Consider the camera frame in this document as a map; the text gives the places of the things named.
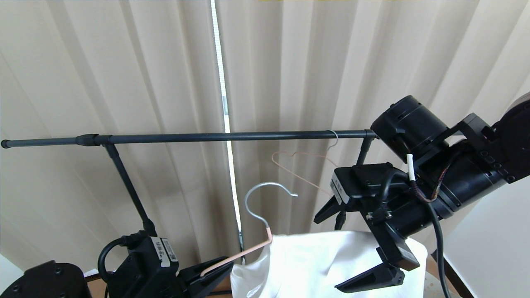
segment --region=curtain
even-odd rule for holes
[[[2,138],[224,132],[212,27],[206,0],[1,2]],[[238,252],[225,143],[117,148],[183,268]],[[103,148],[1,154],[0,251],[20,268],[87,271],[142,228]]]
[[[526,0],[219,0],[216,5],[235,132],[366,129],[408,94],[448,126],[470,112],[492,125],[530,89]],[[299,197],[269,187],[257,191],[249,203],[268,219],[274,234],[332,230],[334,218],[312,223],[330,196],[278,168],[271,155],[326,155],[334,142],[236,143],[239,200],[259,182],[278,181]],[[339,166],[351,166],[360,142],[341,139],[328,156]],[[331,192],[330,163],[299,154],[279,154],[277,159]],[[374,141],[366,162],[386,161],[403,167],[381,141]],[[244,246],[250,247],[264,239],[264,228],[242,202],[240,206]],[[471,209],[444,220],[444,234]],[[344,229],[367,227],[359,215],[348,214]],[[434,249],[431,228],[413,238]]]

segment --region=white fabric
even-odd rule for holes
[[[378,264],[378,244],[371,233],[336,231],[278,235],[249,265],[234,265],[234,298],[247,297],[423,297],[427,250],[413,240],[407,245],[420,268],[405,272],[403,285],[346,294],[334,286]]]

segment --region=white cable connector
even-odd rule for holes
[[[409,180],[416,181],[416,176],[414,175],[414,160],[412,154],[407,154],[407,166],[409,167]]]

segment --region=clothes hanger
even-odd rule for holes
[[[281,185],[281,184],[279,184],[279,183],[276,183],[276,182],[264,182],[264,183],[260,183],[260,184],[258,184],[258,185],[256,185],[256,186],[254,186],[253,188],[251,188],[251,189],[249,190],[249,192],[246,193],[246,196],[245,196],[245,208],[246,208],[246,210],[250,213],[250,215],[254,216],[255,218],[257,218],[257,219],[259,219],[259,220],[261,220],[261,221],[265,224],[265,228],[266,228],[266,230],[267,230],[267,240],[265,240],[264,242],[261,242],[261,243],[258,244],[258,245],[255,245],[255,246],[253,246],[253,247],[251,247],[251,248],[249,248],[249,249],[246,249],[246,250],[244,250],[244,251],[242,251],[242,252],[240,252],[240,253],[238,253],[238,254],[236,254],[236,255],[234,255],[234,256],[231,256],[231,257],[229,257],[228,259],[224,259],[223,261],[221,261],[221,262],[219,262],[219,263],[216,263],[215,265],[212,265],[212,266],[210,266],[210,267],[204,269],[204,270],[201,272],[200,276],[204,276],[204,274],[208,273],[209,271],[212,271],[212,270],[214,270],[214,269],[217,268],[217,267],[220,267],[220,266],[222,266],[222,265],[224,265],[224,264],[227,264],[227,263],[229,263],[229,262],[232,262],[233,260],[236,260],[236,259],[238,259],[238,258],[240,258],[240,257],[243,257],[244,255],[248,255],[249,253],[253,252],[254,250],[259,249],[259,248],[262,248],[262,247],[264,247],[264,246],[266,246],[267,244],[269,244],[269,243],[272,242],[272,232],[270,231],[269,223],[267,222],[267,220],[266,220],[265,218],[263,218],[263,217],[259,216],[258,214],[256,214],[256,213],[250,211],[250,209],[249,209],[249,203],[248,203],[250,194],[251,194],[253,191],[255,191],[256,189],[258,189],[258,188],[260,188],[260,187],[262,187],[262,186],[266,186],[266,185],[275,185],[275,186],[279,186],[279,187],[281,187],[283,190],[285,190],[290,196],[292,196],[292,197],[298,197],[298,194],[294,194],[294,193],[290,192],[285,186],[283,186],[283,185]]]
[[[337,139],[335,139],[335,144],[333,144],[333,145],[331,145],[331,146],[328,147],[328,150],[326,150],[326,155],[320,155],[320,154],[313,154],[313,153],[308,153],[308,152],[296,151],[295,153],[291,154],[290,157],[293,157],[293,156],[295,156],[296,154],[305,154],[305,155],[310,155],[310,156],[322,157],[322,158],[325,158],[327,161],[331,162],[331,163],[335,166],[335,168],[338,168],[339,166],[338,166],[337,164],[335,164],[332,160],[330,160],[330,159],[328,158],[328,153],[329,153],[329,150],[330,150],[331,148],[335,147],[335,146],[338,144],[338,142],[339,142],[339,135],[337,135],[337,133],[336,133],[334,130],[330,130],[330,129],[328,129],[328,131],[334,133],[334,134],[335,134],[335,137],[337,137]],[[322,188],[319,187],[318,185],[312,183],[311,181],[309,181],[309,180],[307,180],[307,179],[305,179],[305,178],[302,178],[301,176],[295,174],[293,171],[288,170],[286,167],[284,167],[283,165],[279,164],[279,163],[274,159],[274,156],[275,156],[276,154],[280,154],[280,153],[286,153],[286,154],[289,154],[288,152],[285,152],[285,151],[276,151],[276,152],[274,152],[274,153],[271,155],[271,157],[270,157],[270,159],[272,159],[272,162],[273,162],[273,163],[275,163],[275,164],[276,164],[277,166],[279,166],[280,168],[286,170],[287,172],[293,174],[295,177],[300,178],[302,181],[305,181],[305,182],[309,183],[310,185],[316,187],[317,189],[319,189],[319,190],[322,191],[323,193],[327,194],[328,196],[330,196],[330,197],[333,196],[332,193],[330,193],[330,192],[328,192],[328,191],[322,189]]]

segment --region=beige curtain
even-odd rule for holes
[[[516,1],[216,1],[232,131],[365,129],[391,103],[413,94],[448,126],[470,112],[488,123],[530,90],[530,23]],[[329,199],[271,162],[275,151],[326,154],[334,141],[234,145],[239,200],[254,184],[279,181],[299,198],[262,189],[251,208],[273,233],[333,229],[314,214]],[[329,157],[355,163],[360,140],[340,140]],[[330,192],[333,166],[281,155],[281,164]],[[402,166],[375,141],[366,162]],[[244,245],[264,238],[242,208]],[[443,221],[449,235],[470,207]],[[366,229],[349,214],[345,229]],[[428,228],[413,238],[434,249]]]
[[[207,0],[1,2],[2,138],[223,132],[212,26]],[[238,251],[226,144],[117,148],[182,266]],[[103,148],[1,154],[0,252],[20,268],[90,270],[142,228]]]

